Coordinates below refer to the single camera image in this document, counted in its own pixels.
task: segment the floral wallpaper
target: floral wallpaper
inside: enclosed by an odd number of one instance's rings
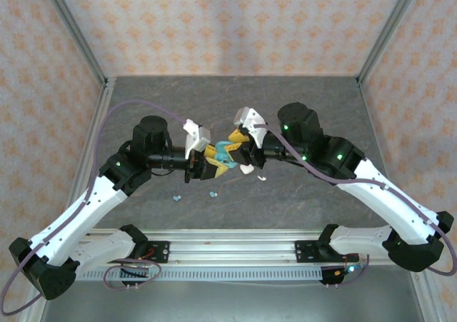
[[[9,244],[64,210],[101,89],[49,0],[0,1],[3,287],[15,266]],[[7,310],[28,294],[22,277],[9,291]]]
[[[106,76],[355,76],[397,0],[66,0]]]
[[[457,0],[414,0],[364,85],[390,176],[417,201],[457,218]],[[457,247],[457,223],[450,232]],[[451,268],[448,251],[437,267]],[[434,276],[457,321],[457,276]]]

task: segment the purple cable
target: purple cable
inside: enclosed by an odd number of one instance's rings
[[[312,167],[309,163],[304,161],[301,158],[301,156],[298,154],[298,152],[290,145],[290,143],[287,142],[287,140],[280,133],[278,133],[277,131],[274,131],[269,125],[267,125],[267,124],[256,124],[256,125],[254,125],[254,127],[256,127],[256,128],[265,128],[267,131],[270,131],[287,148],[287,150],[295,157],[295,159],[304,168],[306,168],[308,171],[310,171],[314,176],[316,176],[316,177],[318,177],[318,178],[320,178],[320,179],[322,179],[324,181],[327,181],[327,182],[332,183],[332,184],[367,183],[367,184],[376,185],[376,186],[379,186],[381,188],[386,189],[386,184],[385,183],[382,183],[380,181],[375,181],[375,180],[372,180],[372,179],[361,178],[361,179],[344,179],[343,180],[343,179],[331,178],[331,177],[327,176],[326,174],[321,173],[320,171],[318,171],[317,169]],[[437,270],[436,268],[428,267],[428,270],[430,270],[430,271],[432,271],[432,272],[434,272],[436,274],[439,274],[441,276],[450,277],[450,276],[453,276],[454,274],[456,274],[457,273],[457,255],[456,255],[456,250],[452,246],[452,243],[449,240],[449,238],[447,237],[447,235],[441,230],[441,228],[439,228],[436,224],[431,222],[430,219],[421,210],[419,210],[419,208],[417,208],[414,204],[412,204],[409,201],[409,199],[407,199],[400,192],[398,192],[397,190],[395,190],[393,188],[390,188],[390,187],[388,187],[386,190],[390,191],[393,195],[395,195],[400,200],[402,200],[402,202],[404,202],[407,206],[409,206],[411,209],[413,209],[413,211],[415,213],[417,213],[419,215],[419,217],[421,217],[426,223],[430,222],[430,226],[441,236],[441,238],[444,240],[445,244],[447,245],[447,247],[449,249],[449,253],[451,253],[452,269],[449,272],[445,272],[445,271]]]
[[[156,279],[157,277],[160,276],[160,273],[162,272],[162,267],[156,263],[155,261],[150,261],[150,260],[138,260],[138,259],[128,259],[128,258],[125,258],[125,259],[116,259],[115,261],[118,261],[120,263],[149,263],[151,265],[154,265],[156,266],[158,269],[159,269],[159,272],[157,272],[156,274],[154,274],[153,277],[151,277],[150,279],[148,279],[147,281],[144,281],[143,283],[141,284],[138,284],[138,285],[135,285],[136,289],[140,288],[141,286],[143,285],[146,285],[146,284],[149,284],[150,282],[152,282],[154,279]],[[110,268],[108,268],[105,272],[105,274],[103,275],[103,282],[105,284],[105,287],[108,288],[109,290],[112,290],[112,291],[125,291],[125,290],[128,290],[129,289],[129,286],[122,286],[120,288],[114,288],[113,286],[109,285],[108,284],[108,281],[106,280],[106,277],[108,276],[108,272],[111,271],[111,270],[114,270],[115,268],[123,268],[123,269],[129,269],[129,270],[146,270],[146,268],[139,268],[139,267],[133,267],[133,266],[124,266],[124,265],[115,265],[115,266],[112,266]]]
[[[101,135],[101,131],[103,130],[103,128],[105,127],[105,124],[106,124],[106,121],[109,119],[109,117],[115,112],[117,111],[118,109],[120,109],[122,106],[125,106],[127,104],[145,104],[147,106],[151,106],[155,109],[158,109],[159,111],[162,111],[163,113],[169,115],[170,117],[172,117],[173,119],[176,119],[178,122],[184,124],[186,123],[186,120],[184,119],[181,119],[179,116],[177,116],[175,113],[165,109],[165,108],[162,108],[161,106],[158,106],[154,103],[151,103],[151,102],[148,102],[148,101],[144,101],[143,99],[128,99],[126,101],[123,101],[117,105],[115,105],[113,108],[109,109],[108,113],[106,114],[105,118],[102,120],[102,122],[100,123],[100,128],[99,128],[99,131],[96,135],[96,138],[95,138],[95,145],[94,145],[94,164],[92,165],[92,170],[91,170],[91,176],[90,176],[90,179],[89,179],[89,186],[87,188],[87,192],[86,192],[86,195],[84,196],[84,199],[83,201],[81,202],[81,204],[79,204],[78,208],[59,226],[57,227],[53,232],[51,232],[46,238],[44,238],[41,243],[39,243],[34,249],[32,249],[30,251],[29,254],[27,254],[27,256],[21,261],[21,263],[17,266],[17,268],[14,270],[14,272],[11,274],[11,276],[9,277],[8,281],[6,282],[5,286],[3,287],[3,289],[1,290],[1,296],[0,296],[0,300],[1,300],[1,314],[3,316],[13,316],[13,315],[16,315],[17,313],[20,313],[21,311],[27,309],[29,306],[31,306],[33,303],[35,303],[42,295],[39,294],[37,295],[35,298],[33,298],[31,301],[29,301],[28,303],[26,303],[24,306],[22,306],[21,308],[18,308],[16,309],[15,311],[5,311],[4,310],[4,304],[5,304],[5,299],[6,299],[6,294],[10,288],[10,286],[12,285],[14,279],[18,276],[18,274],[21,272],[21,270],[24,268],[24,266],[27,264],[27,262],[31,259],[32,256],[34,256],[36,254],[36,252],[38,252],[40,250],[41,247],[43,247],[44,245],[46,245],[58,232],[60,232],[62,229],[64,229],[66,226],[68,226],[68,224],[70,222],[72,222],[77,216],[78,214],[81,212],[81,210],[83,209],[83,207],[85,207],[86,205],[86,202],[87,200],[89,199],[89,197],[91,196],[92,194],[92,190],[94,189],[94,185],[95,185],[95,180],[96,180],[96,177],[97,177],[97,172],[98,172],[98,161],[97,161],[97,157],[96,155],[98,154],[99,152],[99,143],[100,143],[100,135]]]

